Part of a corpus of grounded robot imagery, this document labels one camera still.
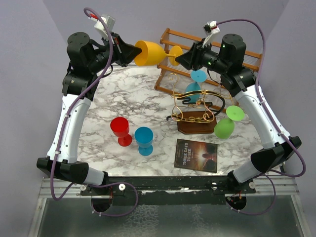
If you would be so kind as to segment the light blue plastic wine glass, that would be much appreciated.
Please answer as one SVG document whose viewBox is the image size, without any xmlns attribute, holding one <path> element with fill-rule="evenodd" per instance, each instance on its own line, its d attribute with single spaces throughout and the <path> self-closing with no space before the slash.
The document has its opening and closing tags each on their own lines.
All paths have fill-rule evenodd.
<svg viewBox="0 0 316 237">
<path fill-rule="evenodd" d="M 206 80 L 206 73 L 202 70 L 191 71 L 190 77 L 194 82 L 190 83 L 186 87 L 185 92 L 201 90 L 200 84 Z M 190 103 L 196 103 L 196 101 L 200 98 L 200 95 L 195 94 L 188 96 L 188 98 L 190 98 Z"/>
</svg>

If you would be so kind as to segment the yellow plastic wine glass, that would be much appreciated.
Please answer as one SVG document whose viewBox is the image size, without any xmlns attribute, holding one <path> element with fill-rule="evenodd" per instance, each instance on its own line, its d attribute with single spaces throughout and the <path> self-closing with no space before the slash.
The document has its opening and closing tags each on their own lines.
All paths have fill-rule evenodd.
<svg viewBox="0 0 316 237">
<path fill-rule="evenodd" d="M 183 54 L 182 48 L 173 46 L 169 53 L 166 53 L 157 43 L 140 40 L 136 42 L 135 47 L 138 47 L 142 52 L 134 59 L 137 66 L 154 66 L 160 64 L 166 57 L 173 66 L 178 66 L 179 63 L 175 61 L 176 57 Z"/>
</svg>

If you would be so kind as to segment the gold wire wine glass rack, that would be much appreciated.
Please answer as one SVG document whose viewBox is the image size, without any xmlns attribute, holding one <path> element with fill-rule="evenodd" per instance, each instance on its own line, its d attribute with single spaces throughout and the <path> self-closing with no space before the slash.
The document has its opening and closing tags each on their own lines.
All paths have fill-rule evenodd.
<svg viewBox="0 0 316 237">
<path fill-rule="evenodd" d="M 200 84 L 201 90 L 180 92 L 177 88 L 179 83 L 178 75 L 168 75 L 169 80 L 173 80 L 172 94 L 174 105 L 171 114 L 166 117 L 166 120 L 172 120 L 177 123 L 179 132 L 187 135 L 191 134 L 210 134 L 214 132 L 214 127 L 217 124 L 217 116 L 222 113 L 227 105 L 236 105 L 229 94 L 229 99 L 224 99 L 220 94 L 213 91 L 208 91 Z M 188 96 L 199 94 L 200 98 L 196 103 L 190 103 Z"/>
</svg>

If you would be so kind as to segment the red plastic wine glass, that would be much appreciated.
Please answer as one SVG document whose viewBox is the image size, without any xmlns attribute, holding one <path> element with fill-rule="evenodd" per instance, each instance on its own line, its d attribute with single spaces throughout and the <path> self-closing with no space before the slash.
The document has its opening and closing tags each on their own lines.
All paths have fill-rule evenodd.
<svg viewBox="0 0 316 237">
<path fill-rule="evenodd" d="M 110 123 L 113 134 L 118 138 L 119 145 L 127 147 L 132 143 L 132 137 L 129 134 L 129 122 L 124 117 L 114 118 Z"/>
</svg>

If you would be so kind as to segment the green plastic wine glass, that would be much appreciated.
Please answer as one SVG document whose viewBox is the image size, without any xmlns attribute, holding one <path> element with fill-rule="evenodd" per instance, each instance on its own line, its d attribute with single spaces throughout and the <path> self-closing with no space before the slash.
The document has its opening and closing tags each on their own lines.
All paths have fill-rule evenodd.
<svg viewBox="0 0 316 237">
<path fill-rule="evenodd" d="M 214 127 L 214 134 L 220 139 L 228 139 L 235 129 L 235 121 L 243 120 L 244 111 L 235 105 L 226 109 L 226 118 L 221 119 Z"/>
</svg>

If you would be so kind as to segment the clear wine glass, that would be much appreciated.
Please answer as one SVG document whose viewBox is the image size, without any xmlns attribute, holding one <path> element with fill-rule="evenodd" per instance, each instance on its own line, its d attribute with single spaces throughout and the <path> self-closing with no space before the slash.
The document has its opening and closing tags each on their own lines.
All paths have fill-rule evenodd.
<svg viewBox="0 0 316 237">
<path fill-rule="evenodd" d="M 229 92 L 224 89 L 220 82 L 218 82 L 218 85 L 215 87 L 214 91 L 218 94 L 220 94 L 224 99 L 229 99 Z"/>
</svg>

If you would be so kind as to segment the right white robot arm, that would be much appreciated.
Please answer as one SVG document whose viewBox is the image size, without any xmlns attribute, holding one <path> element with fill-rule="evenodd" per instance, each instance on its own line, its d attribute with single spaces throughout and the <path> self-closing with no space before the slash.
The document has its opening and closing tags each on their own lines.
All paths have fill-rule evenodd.
<svg viewBox="0 0 316 237">
<path fill-rule="evenodd" d="M 137 66 L 153 66 L 166 57 L 174 65 L 187 70 L 199 70 L 203 67 L 221 76 L 221 83 L 229 91 L 249 116 L 256 128 L 263 148 L 251 155 L 248 162 L 228 174 L 227 188 L 238 193 L 245 182 L 271 171 L 275 166 L 288 160 L 302 142 L 298 136 L 291 136 L 276 118 L 259 86 L 259 76 L 243 66 L 246 44 L 241 36 L 226 34 L 222 38 L 220 51 L 212 51 L 205 46 L 206 39 L 195 41 L 186 53 L 178 45 L 168 52 L 156 43 L 140 40 L 129 46 L 131 59 Z"/>
</svg>

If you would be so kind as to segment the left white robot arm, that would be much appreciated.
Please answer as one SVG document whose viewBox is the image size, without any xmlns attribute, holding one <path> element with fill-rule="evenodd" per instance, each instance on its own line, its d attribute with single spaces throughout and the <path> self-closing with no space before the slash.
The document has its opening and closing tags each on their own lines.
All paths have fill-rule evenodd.
<svg viewBox="0 0 316 237">
<path fill-rule="evenodd" d="M 70 63 L 62 82 L 62 111 L 53 143 L 46 157 L 39 158 L 37 168 L 53 178 L 90 184 L 99 195 L 109 189 L 103 171 L 78 161 L 79 137 L 86 113 L 98 86 L 99 71 L 106 67 L 109 43 L 94 42 L 88 34 L 77 32 L 67 40 Z"/>
</svg>

